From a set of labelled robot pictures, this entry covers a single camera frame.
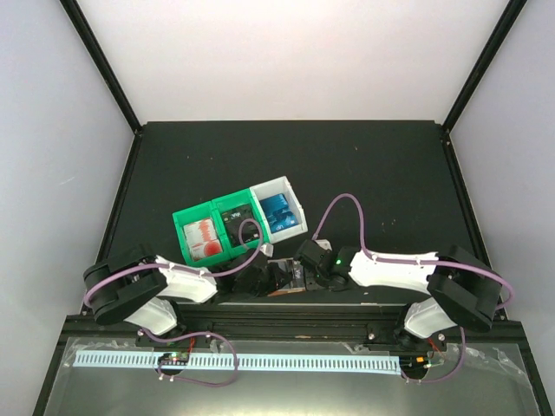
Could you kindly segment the brown leather card holder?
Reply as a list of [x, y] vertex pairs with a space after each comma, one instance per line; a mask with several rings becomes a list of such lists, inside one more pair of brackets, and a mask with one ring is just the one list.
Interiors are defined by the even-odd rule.
[[314, 274], [306, 269], [300, 262], [285, 258], [271, 261], [279, 268], [278, 276], [281, 281], [277, 284], [277, 289], [269, 296], [281, 296], [306, 291], [316, 291], [321, 287], [316, 283]]

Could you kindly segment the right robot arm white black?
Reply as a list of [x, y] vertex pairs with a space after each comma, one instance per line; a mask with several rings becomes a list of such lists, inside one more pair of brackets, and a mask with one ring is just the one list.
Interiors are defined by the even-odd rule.
[[357, 287], [390, 287], [419, 292], [428, 298], [402, 308], [391, 330], [405, 349], [445, 329], [461, 327], [485, 333], [493, 325], [502, 283], [493, 271], [453, 246], [445, 256], [432, 251], [417, 255], [376, 253], [343, 247], [338, 252], [306, 240], [294, 260], [317, 285], [341, 291]]

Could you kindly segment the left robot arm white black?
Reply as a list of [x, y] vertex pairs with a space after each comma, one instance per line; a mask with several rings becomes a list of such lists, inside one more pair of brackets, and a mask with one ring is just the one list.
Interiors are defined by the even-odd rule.
[[250, 249], [220, 266], [193, 267], [171, 262], [139, 245], [89, 267], [83, 273], [84, 304], [100, 325], [131, 323], [162, 340], [180, 344], [186, 322], [179, 300], [219, 304], [266, 297], [291, 277], [268, 258], [271, 246]]

